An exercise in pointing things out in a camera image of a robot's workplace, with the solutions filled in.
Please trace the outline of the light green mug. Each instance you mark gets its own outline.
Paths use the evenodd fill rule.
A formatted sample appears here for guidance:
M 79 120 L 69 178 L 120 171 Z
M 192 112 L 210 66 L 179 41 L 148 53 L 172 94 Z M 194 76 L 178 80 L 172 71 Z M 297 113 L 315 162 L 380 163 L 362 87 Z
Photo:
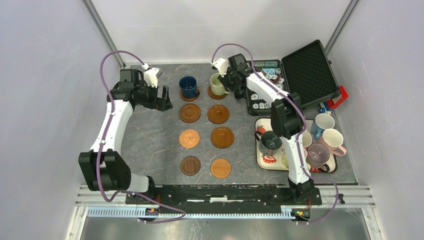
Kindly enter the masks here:
M 214 73 L 210 77 L 210 87 L 211 92 L 216 96 L 224 96 L 229 94 L 230 92 L 226 91 L 224 85 L 220 82 L 219 77 L 221 75 L 219 73 Z

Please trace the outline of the wooden coaster two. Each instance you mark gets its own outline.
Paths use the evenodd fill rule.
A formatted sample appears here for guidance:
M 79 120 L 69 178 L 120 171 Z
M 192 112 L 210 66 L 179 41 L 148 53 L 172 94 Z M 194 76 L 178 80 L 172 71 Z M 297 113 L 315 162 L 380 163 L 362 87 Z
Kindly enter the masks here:
M 216 95 L 216 94 L 214 94 L 214 93 L 212 92 L 212 88 L 211 88 L 211 86 L 209 86 L 209 87 L 208 87 L 208 89 L 207 89 L 207 93 L 208 93 L 209 97 L 210 97 L 210 98 L 212 98 L 212 99 L 214 99 L 214 100 L 221 100 L 221 99 L 224 99 L 224 98 L 227 96 L 227 94 L 226 94 L 226 93 L 225 93 L 225 94 L 223 94 L 223 95 Z

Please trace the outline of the wooden coaster five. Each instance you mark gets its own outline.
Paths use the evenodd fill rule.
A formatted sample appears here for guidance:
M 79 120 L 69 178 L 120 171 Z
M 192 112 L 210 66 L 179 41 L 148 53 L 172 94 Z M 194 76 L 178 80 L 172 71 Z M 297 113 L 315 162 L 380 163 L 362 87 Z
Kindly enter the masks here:
M 194 123 L 201 116 L 201 109 L 198 105 L 188 103 L 179 110 L 179 118 L 185 123 Z

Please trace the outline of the dark blue mug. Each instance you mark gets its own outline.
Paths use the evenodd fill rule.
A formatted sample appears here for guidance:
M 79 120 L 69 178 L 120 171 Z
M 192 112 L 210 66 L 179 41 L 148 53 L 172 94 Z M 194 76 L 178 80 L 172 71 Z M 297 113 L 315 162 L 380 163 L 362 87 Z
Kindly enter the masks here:
M 199 95 L 197 80 L 193 76 L 184 76 L 179 80 L 179 88 L 182 96 L 193 99 Z

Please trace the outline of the wooden coaster three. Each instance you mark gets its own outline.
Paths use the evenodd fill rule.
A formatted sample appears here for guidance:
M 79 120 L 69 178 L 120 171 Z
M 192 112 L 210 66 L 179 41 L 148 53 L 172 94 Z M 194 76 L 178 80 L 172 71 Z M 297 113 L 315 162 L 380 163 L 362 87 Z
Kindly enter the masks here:
M 229 109 L 221 104 L 216 104 L 208 109 L 207 117 L 213 124 L 223 124 L 230 117 Z

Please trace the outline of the light cork coaster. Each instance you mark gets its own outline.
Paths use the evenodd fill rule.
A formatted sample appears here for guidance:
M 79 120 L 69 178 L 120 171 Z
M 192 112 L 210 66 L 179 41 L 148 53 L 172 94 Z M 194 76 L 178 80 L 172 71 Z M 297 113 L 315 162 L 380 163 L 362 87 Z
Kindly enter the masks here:
M 191 149 L 199 144 L 200 134 L 194 129 L 186 129 L 179 135 L 178 141 L 182 147 Z

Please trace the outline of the wooden coaster four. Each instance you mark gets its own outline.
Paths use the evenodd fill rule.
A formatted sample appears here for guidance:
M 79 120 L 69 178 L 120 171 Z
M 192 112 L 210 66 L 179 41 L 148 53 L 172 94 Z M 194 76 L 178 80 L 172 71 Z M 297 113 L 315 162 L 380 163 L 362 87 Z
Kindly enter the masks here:
M 225 149 L 233 144 L 235 136 L 228 127 L 217 127 L 212 131 L 210 140 L 215 147 Z

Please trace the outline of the dark walnut coaster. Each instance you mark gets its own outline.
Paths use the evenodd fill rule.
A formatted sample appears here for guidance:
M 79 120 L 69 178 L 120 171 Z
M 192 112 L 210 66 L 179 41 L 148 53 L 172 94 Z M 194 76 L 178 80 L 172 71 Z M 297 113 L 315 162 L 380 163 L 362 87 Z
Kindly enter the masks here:
M 181 160 L 180 170 L 186 176 L 196 175 L 201 168 L 200 160 L 195 156 L 187 156 Z

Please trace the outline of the grey green mug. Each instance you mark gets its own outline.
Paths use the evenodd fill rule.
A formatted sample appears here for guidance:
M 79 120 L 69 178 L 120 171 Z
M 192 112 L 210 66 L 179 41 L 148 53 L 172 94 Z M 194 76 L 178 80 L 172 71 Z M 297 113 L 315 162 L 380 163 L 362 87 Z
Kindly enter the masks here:
M 255 139 L 258 142 L 258 149 L 262 156 L 274 156 L 283 145 L 280 137 L 272 130 L 264 133 L 257 130 Z

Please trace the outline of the orange coaster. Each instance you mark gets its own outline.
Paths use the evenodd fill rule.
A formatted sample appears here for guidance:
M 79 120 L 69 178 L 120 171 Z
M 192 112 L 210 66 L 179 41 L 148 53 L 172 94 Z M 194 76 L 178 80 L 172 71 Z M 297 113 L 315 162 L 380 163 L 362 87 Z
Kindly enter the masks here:
M 230 175 L 231 164 L 224 158 L 218 158 L 212 162 L 210 171 L 214 177 L 223 179 Z

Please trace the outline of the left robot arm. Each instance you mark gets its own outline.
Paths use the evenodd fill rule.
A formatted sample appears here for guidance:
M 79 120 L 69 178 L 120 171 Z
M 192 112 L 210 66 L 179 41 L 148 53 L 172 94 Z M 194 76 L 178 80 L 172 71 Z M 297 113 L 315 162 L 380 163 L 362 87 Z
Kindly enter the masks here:
M 172 109 L 168 86 L 158 85 L 160 75 L 161 70 L 156 67 L 145 71 L 120 70 L 119 81 L 106 97 L 106 115 L 100 132 L 90 150 L 78 157 L 90 191 L 136 192 L 145 204 L 156 200 L 153 179 L 133 173 L 121 156 L 121 147 L 127 123 L 136 106 L 161 112 Z

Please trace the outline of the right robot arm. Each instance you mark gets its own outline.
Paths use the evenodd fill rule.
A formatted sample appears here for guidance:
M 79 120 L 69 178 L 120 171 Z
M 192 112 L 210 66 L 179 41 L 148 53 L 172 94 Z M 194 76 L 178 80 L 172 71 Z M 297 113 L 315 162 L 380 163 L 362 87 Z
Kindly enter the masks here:
M 272 131 L 281 139 L 289 165 L 289 199 L 302 204 L 315 189 L 314 181 L 306 167 L 306 156 L 302 134 L 307 123 L 304 117 L 300 96 L 276 87 L 253 64 L 248 64 L 239 53 L 229 60 L 212 60 L 211 66 L 219 73 L 219 81 L 228 92 L 246 87 L 271 106 L 270 123 Z

